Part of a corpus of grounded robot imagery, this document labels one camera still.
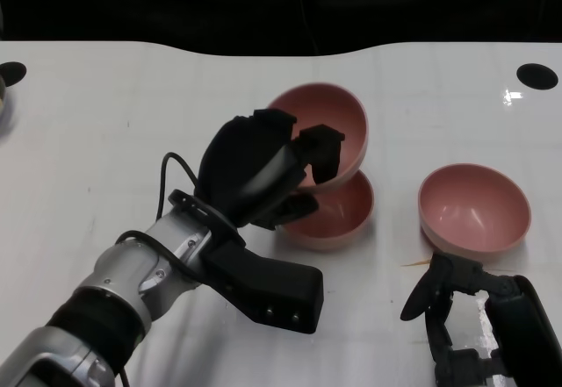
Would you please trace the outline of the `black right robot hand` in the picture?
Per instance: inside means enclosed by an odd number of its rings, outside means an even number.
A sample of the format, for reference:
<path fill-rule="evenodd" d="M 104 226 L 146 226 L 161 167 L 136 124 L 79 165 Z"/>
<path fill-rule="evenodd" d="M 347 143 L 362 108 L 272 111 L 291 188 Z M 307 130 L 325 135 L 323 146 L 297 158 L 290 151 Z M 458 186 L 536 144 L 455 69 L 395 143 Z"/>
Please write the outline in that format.
<path fill-rule="evenodd" d="M 453 295 L 488 298 L 485 312 L 498 347 L 482 358 L 472 349 L 456 350 L 446 328 Z M 496 276 L 480 262 L 435 253 L 429 269 L 410 294 L 400 318 L 425 318 L 438 386 L 482 386 L 506 376 L 518 386 L 559 386 L 561 346 L 532 283 L 524 276 Z"/>

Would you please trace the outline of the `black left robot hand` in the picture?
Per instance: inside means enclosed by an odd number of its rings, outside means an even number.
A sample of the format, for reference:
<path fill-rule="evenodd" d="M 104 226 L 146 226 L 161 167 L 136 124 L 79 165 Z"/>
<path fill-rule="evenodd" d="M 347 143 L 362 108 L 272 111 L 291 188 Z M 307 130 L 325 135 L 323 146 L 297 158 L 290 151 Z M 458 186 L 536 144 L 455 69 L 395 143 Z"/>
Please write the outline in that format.
<path fill-rule="evenodd" d="M 228 121 L 204 153 L 196 197 L 237 228 L 253 224 L 273 230 L 316 212 L 314 195 L 297 188 L 307 167 L 317 184 L 336 177 L 345 136 L 323 124 L 294 136 L 296 122 L 276 109 Z"/>

